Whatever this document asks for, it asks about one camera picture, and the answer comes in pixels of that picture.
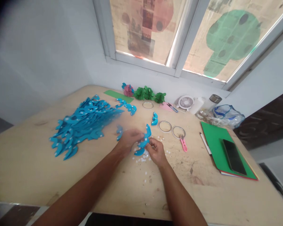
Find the wooden table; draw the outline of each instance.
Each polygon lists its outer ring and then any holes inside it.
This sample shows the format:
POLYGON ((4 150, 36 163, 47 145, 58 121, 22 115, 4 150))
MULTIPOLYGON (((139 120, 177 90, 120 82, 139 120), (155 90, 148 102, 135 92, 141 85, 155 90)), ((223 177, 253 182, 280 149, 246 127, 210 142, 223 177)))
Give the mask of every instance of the wooden table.
MULTIPOLYGON (((58 119, 71 115, 86 97, 98 94, 111 105, 117 104, 115 98, 103 94, 106 90, 85 86, 0 134, 0 202, 50 206, 112 150, 117 143, 115 122, 103 129, 103 138, 79 144, 78 153, 66 161, 64 154, 54 157, 48 140, 55 133, 58 119)), ((166 154, 168 161, 208 223, 283 225, 283 199, 233 131, 229 131, 232 138, 260 181, 221 175, 199 136, 202 129, 194 115, 168 112, 156 103, 153 109, 146 110, 142 103, 134 100, 131 104, 137 107, 136 114, 130 116, 125 111, 120 120, 125 127, 145 131, 156 111, 159 121, 167 120, 185 129, 187 153, 172 133, 151 126, 155 138, 164 138, 165 150, 171 152, 166 154)), ((93 212, 171 219, 157 166, 139 158, 131 153, 122 161, 93 212)))

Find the jar lid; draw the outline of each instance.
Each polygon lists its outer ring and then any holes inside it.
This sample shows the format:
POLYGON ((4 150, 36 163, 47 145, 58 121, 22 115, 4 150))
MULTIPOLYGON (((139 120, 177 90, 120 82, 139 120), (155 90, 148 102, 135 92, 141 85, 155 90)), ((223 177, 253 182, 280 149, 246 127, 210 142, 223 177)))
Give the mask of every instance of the jar lid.
POLYGON ((220 103, 222 101, 222 98, 216 94, 212 94, 210 97, 210 100, 216 104, 220 103))

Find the window pane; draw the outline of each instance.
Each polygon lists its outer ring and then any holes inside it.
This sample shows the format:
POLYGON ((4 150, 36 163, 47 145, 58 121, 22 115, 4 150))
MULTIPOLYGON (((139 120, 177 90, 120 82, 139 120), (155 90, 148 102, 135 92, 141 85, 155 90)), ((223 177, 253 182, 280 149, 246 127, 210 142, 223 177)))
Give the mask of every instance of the window pane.
POLYGON ((110 0, 116 50, 166 64, 186 0, 110 0))
POLYGON ((283 0, 211 0, 184 70, 227 81, 283 14, 283 0))

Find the clear plastic container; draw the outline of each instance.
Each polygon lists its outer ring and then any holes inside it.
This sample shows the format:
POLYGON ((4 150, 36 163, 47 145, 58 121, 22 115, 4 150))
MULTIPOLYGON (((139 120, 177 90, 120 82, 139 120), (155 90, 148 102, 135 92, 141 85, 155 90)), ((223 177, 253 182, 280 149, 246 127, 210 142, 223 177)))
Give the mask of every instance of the clear plastic container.
POLYGON ((211 97, 204 102, 199 111, 195 114, 197 118, 203 119, 217 104, 222 101, 222 98, 216 94, 212 94, 211 97))

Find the wooden door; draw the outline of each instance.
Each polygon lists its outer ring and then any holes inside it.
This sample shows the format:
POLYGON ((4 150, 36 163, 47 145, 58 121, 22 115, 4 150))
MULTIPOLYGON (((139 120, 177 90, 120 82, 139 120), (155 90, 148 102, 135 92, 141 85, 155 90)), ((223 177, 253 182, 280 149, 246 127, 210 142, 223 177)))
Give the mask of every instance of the wooden door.
POLYGON ((247 150, 283 139, 283 94, 247 117, 234 132, 247 150))

